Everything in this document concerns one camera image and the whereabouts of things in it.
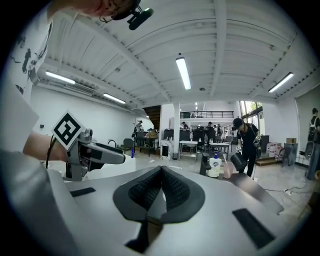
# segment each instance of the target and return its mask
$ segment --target black headset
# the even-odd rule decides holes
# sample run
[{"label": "black headset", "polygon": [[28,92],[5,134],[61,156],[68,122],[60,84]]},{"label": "black headset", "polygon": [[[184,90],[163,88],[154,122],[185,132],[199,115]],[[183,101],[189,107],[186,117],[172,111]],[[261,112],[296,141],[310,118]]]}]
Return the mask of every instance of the black headset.
[{"label": "black headset", "polygon": [[139,6],[140,1],[141,0],[136,1],[136,4],[132,10],[115,16],[113,20],[119,21],[125,19],[130,15],[133,15],[127,22],[129,23],[130,30],[136,30],[142,23],[149,19],[152,16],[152,14],[154,14],[154,10],[151,8],[142,10]]}]

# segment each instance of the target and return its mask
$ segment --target black cap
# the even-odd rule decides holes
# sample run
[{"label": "black cap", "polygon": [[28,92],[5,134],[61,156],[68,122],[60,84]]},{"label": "black cap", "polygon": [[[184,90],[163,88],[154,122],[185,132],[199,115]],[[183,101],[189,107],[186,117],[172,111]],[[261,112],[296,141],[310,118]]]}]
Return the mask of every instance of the black cap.
[{"label": "black cap", "polygon": [[130,9],[126,10],[125,12],[119,13],[118,15],[116,15],[113,20],[114,21],[119,21],[119,20],[123,20],[126,17],[128,17],[129,15],[133,14],[134,11],[137,9],[137,7],[139,6],[141,0],[132,0],[132,6]]},{"label": "black cap", "polygon": [[237,129],[242,125],[242,123],[243,121],[241,118],[236,118],[233,120],[233,126]]}]

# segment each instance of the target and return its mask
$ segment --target pink cup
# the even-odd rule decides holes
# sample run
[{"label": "pink cup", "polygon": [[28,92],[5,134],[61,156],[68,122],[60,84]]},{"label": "pink cup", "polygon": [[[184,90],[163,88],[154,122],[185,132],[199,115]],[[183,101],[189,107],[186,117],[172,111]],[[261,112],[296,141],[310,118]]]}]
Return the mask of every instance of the pink cup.
[{"label": "pink cup", "polygon": [[226,161],[223,167],[223,177],[230,179],[232,173],[236,170],[234,164],[230,161]]}]

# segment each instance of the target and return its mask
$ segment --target cardboard box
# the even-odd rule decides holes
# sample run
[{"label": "cardboard box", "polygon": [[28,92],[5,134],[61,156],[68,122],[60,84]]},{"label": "cardboard box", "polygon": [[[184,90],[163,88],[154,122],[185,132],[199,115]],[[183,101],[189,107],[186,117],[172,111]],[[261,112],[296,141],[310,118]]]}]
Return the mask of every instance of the cardboard box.
[{"label": "cardboard box", "polygon": [[286,143],[297,144],[297,138],[286,138]]}]

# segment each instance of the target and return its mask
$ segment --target window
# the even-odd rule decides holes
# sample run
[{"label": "window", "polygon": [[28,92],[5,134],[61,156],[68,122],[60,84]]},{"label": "window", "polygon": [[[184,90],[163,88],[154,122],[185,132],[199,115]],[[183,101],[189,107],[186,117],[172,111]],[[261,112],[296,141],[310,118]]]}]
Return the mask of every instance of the window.
[{"label": "window", "polygon": [[247,114],[257,109],[257,104],[253,101],[245,101],[245,106]]},{"label": "window", "polygon": [[245,116],[246,115],[246,105],[244,101],[240,101],[240,109],[241,109],[241,115]]},{"label": "window", "polygon": [[239,101],[242,119],[262,111],[262,103],[254,101]]},{"label": "window", "polygon": [[241,118],[245,123],[254,124],[265,135],[265,120],[263,114],[263,105],[261,102],[239,101]]}]

